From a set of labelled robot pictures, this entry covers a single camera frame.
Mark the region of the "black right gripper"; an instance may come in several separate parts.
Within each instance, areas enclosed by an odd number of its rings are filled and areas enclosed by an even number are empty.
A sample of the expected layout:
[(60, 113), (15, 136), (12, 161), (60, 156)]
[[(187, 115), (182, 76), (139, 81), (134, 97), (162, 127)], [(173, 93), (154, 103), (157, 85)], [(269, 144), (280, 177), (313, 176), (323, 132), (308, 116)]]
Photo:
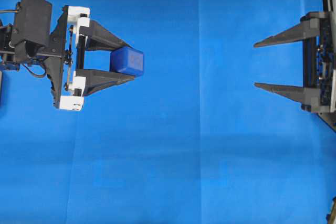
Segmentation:
[(254, 44), (255, 48), (302, 41), (303, 86), (254, 83), (301, 103), (312, 113), (335, 112), (335, 19), (333, 12), (309, 12), (301, 22)]

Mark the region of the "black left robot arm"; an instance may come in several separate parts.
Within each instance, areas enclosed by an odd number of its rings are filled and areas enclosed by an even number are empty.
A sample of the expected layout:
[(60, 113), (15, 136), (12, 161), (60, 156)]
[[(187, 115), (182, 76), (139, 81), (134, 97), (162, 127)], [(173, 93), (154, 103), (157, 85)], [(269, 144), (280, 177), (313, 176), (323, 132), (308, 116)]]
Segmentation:
[[(79, 111), (84, 98), (144, 73), (144, 53), (90, 18), (90, 9), (64, 6), (51, 29), (52, 5), (46, 0), (21, 0), (14, 22), (1, 25), (1, 70), (37, 65), (51, 82), (57, 109)], [(86, 69), (85, 52), (108, 51), (107, 71)]]

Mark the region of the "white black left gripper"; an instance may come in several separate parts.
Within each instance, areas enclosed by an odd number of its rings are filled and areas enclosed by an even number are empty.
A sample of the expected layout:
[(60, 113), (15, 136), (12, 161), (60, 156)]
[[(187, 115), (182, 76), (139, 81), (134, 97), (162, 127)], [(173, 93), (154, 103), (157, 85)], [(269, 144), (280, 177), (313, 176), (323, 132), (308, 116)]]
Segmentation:
[(80, 111), (84, 96), (133, 81), (135, 76), (97, 69), (83, 69), (86, 51), (115, 51), (130, 47), (95, 20), (90, 20), (90, 9), (65, 5), (50, 34), (44, 61), (51, 82), (53, 105), (57, 109)]

